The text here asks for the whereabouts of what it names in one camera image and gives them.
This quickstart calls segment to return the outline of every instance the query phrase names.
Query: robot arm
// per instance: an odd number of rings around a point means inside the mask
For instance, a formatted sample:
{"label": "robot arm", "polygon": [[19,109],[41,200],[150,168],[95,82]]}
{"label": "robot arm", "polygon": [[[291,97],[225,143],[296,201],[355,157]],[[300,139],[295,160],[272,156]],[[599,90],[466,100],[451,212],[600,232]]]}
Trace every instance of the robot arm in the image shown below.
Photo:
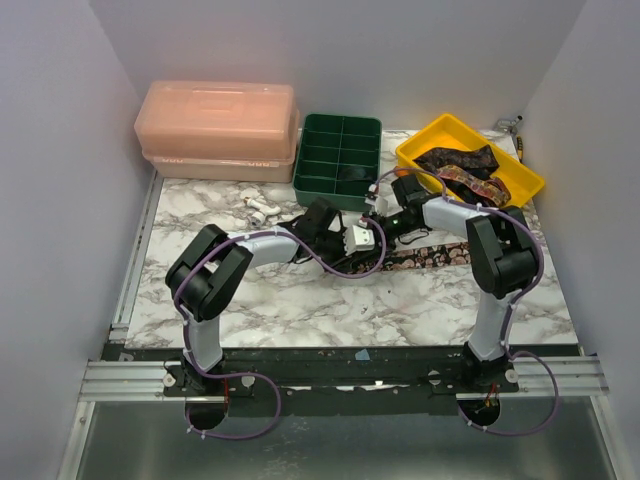
{"label": "robot arm", "polygon": [[[467,376],[477,377],[495,365],[504,365],[503,340],[508,333],[503,321],[505,313],[511,298],[529,285],[537,273],[531,240],[496,215],[460,207],[440,195],[429,195],[415,175],[395,180],[392,187],[402,210],[391,216],[375,211],[365,216],[380,224],[388,249],[394,248],[398,237],[425,227],[447,230],[469,241],[472,271],[482,294],[475,328],[465,344],[463,368]],[[503,211],[526,225],[520,209],[509,207]],[[339,228],[332,230],[330,226],[336,218]],[[361,226],[345,228],[340,212],[321,198],[294,221],[224,248],[212,259],[218,267],[213,272],[200,269],[180,298],[191,314],[188,322],[193,358],[203,370],[210,370],[222,358],[219,315],[231,301],[245,271],[308,256],[295,240],[277,235],[282,232],[299,238],[326,264],[338,270],[345,261],[348,264],[356,257],[379,258],[383,253],[376,231]],[[194,267],[228,238],[215,225],[208,225],[196,236],[167,274],[166,283],[172,296]]]}

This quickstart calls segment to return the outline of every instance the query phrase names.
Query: white wall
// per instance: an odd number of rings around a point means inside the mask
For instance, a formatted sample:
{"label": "white wall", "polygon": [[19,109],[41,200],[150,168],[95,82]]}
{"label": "white wall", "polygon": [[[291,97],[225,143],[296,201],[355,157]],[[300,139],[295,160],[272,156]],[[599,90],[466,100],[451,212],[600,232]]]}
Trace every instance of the white wall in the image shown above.
{"label": "white wall", "polygon": [[303,114],[420,128],[519,113],[584,0],[89,0],[138,94],[157,79],[291,83]]}
{"label": "white wall", "polygon": [[84,0],[0,14],[0,476],[52,479],[150,171],[139,98]]}
{"label": "white wall", "polygon": [[[640,452],[640,3],[589,0],[525,112],[525,160],[580,340]],[[634,456],[640,473],[640,459]]]}

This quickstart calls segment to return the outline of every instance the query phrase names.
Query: storage container lid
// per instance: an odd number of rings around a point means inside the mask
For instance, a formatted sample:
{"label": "storage container lid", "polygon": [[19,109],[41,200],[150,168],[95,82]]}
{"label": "storage container lid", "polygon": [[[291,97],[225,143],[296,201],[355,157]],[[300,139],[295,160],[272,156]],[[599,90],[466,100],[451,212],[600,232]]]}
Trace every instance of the storage container lid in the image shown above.
{"label": "storage container lid", "polygon": [[135,130],[147,155],[285,159],[292,116],[288,85],[163,81],[151,85]]}

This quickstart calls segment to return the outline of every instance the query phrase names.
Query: metal floor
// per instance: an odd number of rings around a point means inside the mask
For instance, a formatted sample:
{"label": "metal floor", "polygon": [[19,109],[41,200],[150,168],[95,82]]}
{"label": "metal floor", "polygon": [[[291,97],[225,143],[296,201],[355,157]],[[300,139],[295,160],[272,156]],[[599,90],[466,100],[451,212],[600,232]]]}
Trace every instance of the metal floor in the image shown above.
{"label": "metal floor", "polygon": [[[551,400],[505,399],[496,426],[538,423]],[[250,431],[264,419],[227,419]],[[541,434],[498,438],[459,417],[285,417],[255,440],[186,434],[183,405],[97,404],[78,478],[233,479],[614,479],[589,398],[563,399]]]}

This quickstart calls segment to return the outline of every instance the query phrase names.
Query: marble countertop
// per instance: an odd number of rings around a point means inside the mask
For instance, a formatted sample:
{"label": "marble countertop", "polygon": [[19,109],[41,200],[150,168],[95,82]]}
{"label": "marble countertop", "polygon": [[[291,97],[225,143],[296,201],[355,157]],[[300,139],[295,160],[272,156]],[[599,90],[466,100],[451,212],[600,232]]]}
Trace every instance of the marble countertop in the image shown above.
{"label": "marble countertop", "polygon": [[[396,164],[395,149],[412,131],[384,132],[380,171]],[[481,132],[515,156],[510,137]],[[396,205],[389,178],[381,192]],[[158,204],[140,284],[131,317],[128,348],[183,346],[181,319],[164,284],[168,268],[200,229],[215,223],[223,230],[253,228],[253,209],[244,197],[282,214],[268,224],[302,213],[290,184],[255,184],[166,179]],[[530,228],[543,243],[545,275],[519,305],[512,344],[577,343],[549,251],[531,205]],[[345,223],[353,222],[355,213]],[[410,247],[463,241],[433,231]],[[315,262],[266,265],[246,273],[221,317],[223,347],[324,347],[460,345],[475,322],[480,291],[469,265],[379,272],[361,280],[324,273]]]}

